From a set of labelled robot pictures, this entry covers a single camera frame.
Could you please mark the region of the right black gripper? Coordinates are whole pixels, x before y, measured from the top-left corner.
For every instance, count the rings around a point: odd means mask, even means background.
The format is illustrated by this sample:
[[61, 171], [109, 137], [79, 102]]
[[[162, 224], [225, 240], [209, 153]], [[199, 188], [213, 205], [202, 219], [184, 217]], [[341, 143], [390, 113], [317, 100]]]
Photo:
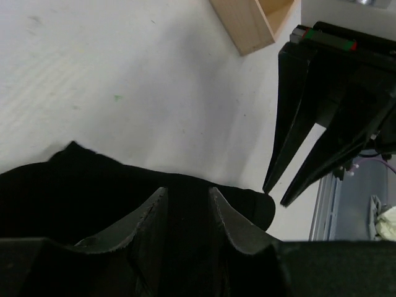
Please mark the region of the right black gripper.
[[325, 132], [290, 183], [284, 207], [360, 151], [395, 152], [395, 43], [317, 22], [297, 26], [278, 54], [275, 137], [263, 190], [269, 193], [313, 125]]

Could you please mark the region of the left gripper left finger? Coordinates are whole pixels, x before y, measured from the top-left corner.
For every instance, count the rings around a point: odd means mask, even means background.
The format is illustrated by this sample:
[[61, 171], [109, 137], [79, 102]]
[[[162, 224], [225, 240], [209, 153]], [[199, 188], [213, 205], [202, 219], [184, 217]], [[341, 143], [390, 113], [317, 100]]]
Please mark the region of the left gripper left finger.
[[168, 191], [73, 246], [1, 239], [1, 296], [157, 296]]

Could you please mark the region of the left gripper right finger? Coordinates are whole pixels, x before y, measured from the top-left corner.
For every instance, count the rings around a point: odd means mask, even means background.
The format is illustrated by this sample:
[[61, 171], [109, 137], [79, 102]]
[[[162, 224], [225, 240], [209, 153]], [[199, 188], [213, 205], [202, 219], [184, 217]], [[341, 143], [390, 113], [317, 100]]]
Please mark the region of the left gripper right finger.
[[280, 241], [209, 190], [215, 296], [394, 296], [391, 241]]

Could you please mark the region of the black garment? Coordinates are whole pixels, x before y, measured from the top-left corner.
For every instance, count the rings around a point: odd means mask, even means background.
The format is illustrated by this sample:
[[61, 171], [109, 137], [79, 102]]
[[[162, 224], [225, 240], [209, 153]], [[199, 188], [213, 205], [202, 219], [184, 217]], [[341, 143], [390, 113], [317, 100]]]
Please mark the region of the black garment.
[[76, 142], [48, 161], [1, 175], [1, 236], [75, 244], [141, 206], [160, 187], [168, 191], [167, 248], [208, 245], [213, 182], [124, 165]]

